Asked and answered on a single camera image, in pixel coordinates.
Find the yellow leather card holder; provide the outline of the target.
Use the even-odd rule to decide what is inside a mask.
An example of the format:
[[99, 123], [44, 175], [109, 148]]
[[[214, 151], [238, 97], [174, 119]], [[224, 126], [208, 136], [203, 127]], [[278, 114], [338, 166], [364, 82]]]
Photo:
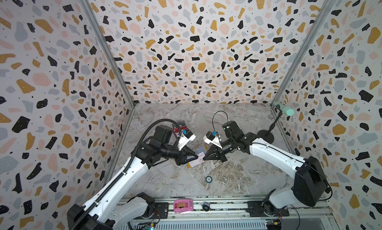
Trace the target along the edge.
[[207, 148], [206, 146], [202, 146], [202, 147], [196, 149], [195, 152], [196, 152], [197, 155], [198, 155], [199, 153], [201, 153], [201, 152], [204, 152], [205, 155], [206, 155], [207, 150], [208, 150], [208, 148]]

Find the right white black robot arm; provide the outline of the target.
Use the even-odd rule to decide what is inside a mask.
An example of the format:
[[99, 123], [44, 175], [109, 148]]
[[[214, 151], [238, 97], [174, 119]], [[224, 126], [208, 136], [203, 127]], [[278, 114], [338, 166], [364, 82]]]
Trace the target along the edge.
[[314, 207], [329, 188], [320, 162], [315, 157], [303, 158], [288, 153], [252, 132], [244, 133], [232, 120], [223, 125], [223, 130], [227, 138], [225, 141], [215, 131], [209, 131], [204, 136], [204, 142], [211, 145], [204, 160], [225, 162], [228, 153], [239, 150], [267, 161], [293, 179], [293, 185], [272, 190], [263, 199], [261, 209], [267, 216], [274, 216], [282, 208], [296, 203]]

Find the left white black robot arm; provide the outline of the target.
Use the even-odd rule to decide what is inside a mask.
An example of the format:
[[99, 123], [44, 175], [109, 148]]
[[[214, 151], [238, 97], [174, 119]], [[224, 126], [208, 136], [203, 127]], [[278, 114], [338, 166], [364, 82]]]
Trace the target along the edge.
[[111, 180], [83, 205], [74, 204], [67, 213], [71, 230], [117, 230], [136, 218], [155, 220], [155, 199], [142, 192], [118, 206], [128, 190], [161, 159], [174, 159], [185, 165], [198, 159], [187, 144], [196, 136], [189, 129], [173, 128], [155, 122], [138, 141], [131, 156]]

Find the clear acrylic card box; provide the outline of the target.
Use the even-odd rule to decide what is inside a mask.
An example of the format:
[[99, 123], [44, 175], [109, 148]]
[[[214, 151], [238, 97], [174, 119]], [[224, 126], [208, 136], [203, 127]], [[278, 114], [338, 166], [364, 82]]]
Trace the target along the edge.
[[174, 133], [182, 132], [183, 130], [186, 130], [188, 128], [184, 120], [178, 120], [176, 124], [172, 124], [172, 127]]

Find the black microphone stand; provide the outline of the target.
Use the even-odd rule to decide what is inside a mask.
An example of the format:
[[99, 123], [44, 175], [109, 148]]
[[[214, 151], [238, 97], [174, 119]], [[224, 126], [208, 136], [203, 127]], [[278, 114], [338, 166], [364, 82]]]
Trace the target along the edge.
[[257, 136], [262, 138], [267, 143], [272, 144], [275, 140], [275, 137], [272, 134], [272, 130], [275, 128], [277, 121], [282, 116], [282, 114], [283, 114], [283, 112], [280, 111], [279, 114], [277, 115], [276, 119], [274, 120], [274, 122], [268, 128], [268, 130], [263, 129], [263, 130], [258, 131]]

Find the pink tape dispenser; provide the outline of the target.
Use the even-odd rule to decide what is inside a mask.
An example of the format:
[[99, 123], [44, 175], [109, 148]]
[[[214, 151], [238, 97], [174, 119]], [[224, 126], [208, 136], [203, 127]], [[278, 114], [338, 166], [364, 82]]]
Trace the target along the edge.
[[192, 199], [178, 199], [173, 204], [175, 214], [190, 212], [194, 210], [194, 201]]

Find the small black knob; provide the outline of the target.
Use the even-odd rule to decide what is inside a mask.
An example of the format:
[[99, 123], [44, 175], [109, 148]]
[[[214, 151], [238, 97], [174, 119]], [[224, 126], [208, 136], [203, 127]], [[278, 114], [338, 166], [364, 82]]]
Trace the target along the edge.
[[208, 202], [204, 202], [204, 203], [202, 204], [202, 209], [203, 209], [203, 211], [205, 211], [205, 212], [210, 211], [210, 203], [208, 203]]

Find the green circuit board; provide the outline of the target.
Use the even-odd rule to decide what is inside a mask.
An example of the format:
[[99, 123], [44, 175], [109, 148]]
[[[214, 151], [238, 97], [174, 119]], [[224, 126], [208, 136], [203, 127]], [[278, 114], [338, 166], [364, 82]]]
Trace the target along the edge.
[[156, 223], [145, 224], [142, 230], [156, 230], [156, 225]]

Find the right circuit board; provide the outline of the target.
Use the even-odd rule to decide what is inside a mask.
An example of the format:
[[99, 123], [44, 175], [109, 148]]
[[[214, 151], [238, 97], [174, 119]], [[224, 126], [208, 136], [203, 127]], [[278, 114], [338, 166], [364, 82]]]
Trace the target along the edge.
[[281, 230], [282, 229], [282, 220], [274, 219], [274, 220], [266, 220], [267, 230]]

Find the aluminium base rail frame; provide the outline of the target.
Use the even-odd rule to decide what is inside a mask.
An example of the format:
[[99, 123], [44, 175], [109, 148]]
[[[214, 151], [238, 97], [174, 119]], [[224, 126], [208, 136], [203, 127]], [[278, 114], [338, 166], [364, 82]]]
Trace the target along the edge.
[[[261, 201], [259, 196], [249, 197], [187, 197], [154, 198], [155, 202], [169, 203], [167, 219], [132, 220], [118, 230], [142, 230], [145, 224], [156, 223], [156, 230], [266, 230], [266, 220], [281, 219], [282, 230], [338, 230], [331, 210], [324, 202], [314, 207], [304, 204], [288, 205], [288, 217], [250, 217], [246, 212], [248, 201]], [[192, 199], [194, 210], [175, 214], [173, 204], [178, 199]], [[118, 206], [130, 199], [121, 199]], [[202, 209], [210, 203], [210, 211]]]

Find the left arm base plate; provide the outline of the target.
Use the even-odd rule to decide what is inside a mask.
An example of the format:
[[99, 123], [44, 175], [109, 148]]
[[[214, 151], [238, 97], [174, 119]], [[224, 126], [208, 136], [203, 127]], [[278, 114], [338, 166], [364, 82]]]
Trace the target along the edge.
[[149, 208], [149, 213], [147, 216], [137, 217], [134, 220], [156, 220], [156, 219], [167, 219], [169, 214], [169, 203], [159, 202], [155, 203], [154, 207]]

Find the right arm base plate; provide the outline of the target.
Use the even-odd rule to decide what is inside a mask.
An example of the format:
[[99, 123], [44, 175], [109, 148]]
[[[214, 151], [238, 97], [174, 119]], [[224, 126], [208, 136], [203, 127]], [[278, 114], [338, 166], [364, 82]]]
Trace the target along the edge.
[[250, 217], [288, 217], [289, 211], [286, 208], [277, 209], [270, 202], [248, 201], [246, 212]]

